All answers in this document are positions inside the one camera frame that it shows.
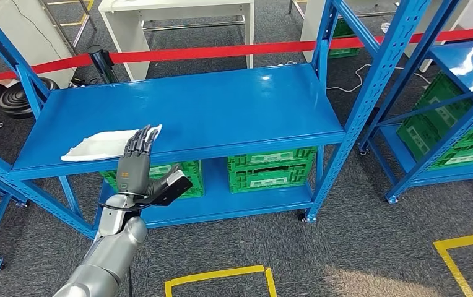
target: black cable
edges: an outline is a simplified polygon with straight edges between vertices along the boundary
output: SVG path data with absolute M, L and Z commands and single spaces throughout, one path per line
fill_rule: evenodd
M 147 207 L 150 207 L 152 204 L 144 204 L 144 205 L 132 206 L 132 207 L 117 207 L 117 206 L 112 206 L 112 205 L 108 205 L 108 204 L 99 202 L 98 205 L 102 206 L 102 207 L 105 207 L 107 209 L 122 210 L 122 211 L 126 211 L 126 212 L 129 212 L 129 211 L 130 212 L 135 212 L 137 210 L 145 209 Z
M 131 266 L 127 270 L 127 276 L 129 278 L 129 297 L 132 297 L 132 275 L 131 275 Z

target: white wall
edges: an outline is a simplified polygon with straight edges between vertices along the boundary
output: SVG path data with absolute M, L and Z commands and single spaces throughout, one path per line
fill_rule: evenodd
M 38 0 L 0 0 L 0 28 L 31 66 L 72 56 Z M 47 72 L 40 77 L 66 88 L 75 70 Z

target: table leg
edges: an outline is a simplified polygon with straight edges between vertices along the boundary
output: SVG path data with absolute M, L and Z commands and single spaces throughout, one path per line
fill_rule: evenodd
M 136 11 L 102 12 L 109 34 L 119 53 L 148 51 L 149 45 Z M 143 80 L 149 70 L 149 62 L 124 63 L 131 80 Z
M 245 12 L 246 19 L 246 44 L 252 45 L 254 42 L 254 3 L 248 5 L 248 10 Z M 248 68 L 253 68 L 253 55 L 246 56 Z

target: black stanchion post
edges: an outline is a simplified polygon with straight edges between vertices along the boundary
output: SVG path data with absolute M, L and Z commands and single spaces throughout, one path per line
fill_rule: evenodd
M 99 45 L 92 45 L 87 48 L 87 53 L 104 83 L 110 84 L 112 82 L 118 82 L 118 78 L 113 71 L 114 63 L 111 61 L 111 56 L 109 56 L 108 51 L 104 51 Z

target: shelf board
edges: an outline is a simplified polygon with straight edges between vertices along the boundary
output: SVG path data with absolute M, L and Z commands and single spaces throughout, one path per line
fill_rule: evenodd
M 202 172 L 205 195 L 144 209 L 142 218 L 149 228 L 306 209 L 313 204 L 307 185 L 232 194 L 225 158 L 203 160 Z
M 473 164 L 424 171 L 412 184 L 413 186 L 423 186 L 467 179 L 473 179 Z
M 406 144 L 404 144 L 397 135 L 399 125 L 400 124 L 381 126 L 381 134 L 401 168 L 404 172 L 408 173 L 415 166 L 416 162 L 406 147 Z M 417 177 L 412 185 L 423 186 L 426 184 L 447 183 L 466 179 L 473 179 L 473 164 L 424 171 Z
M 432 46 L 430 58 L 463 91 L 473 91 L 473 41 Z
M 34 179 L 113 169 L 117 160 L 63 162 L 83 138 L 163 124 L 155 165 L 319 144 L 345 132 L 309 64 L 56 90 L 11 176 Z

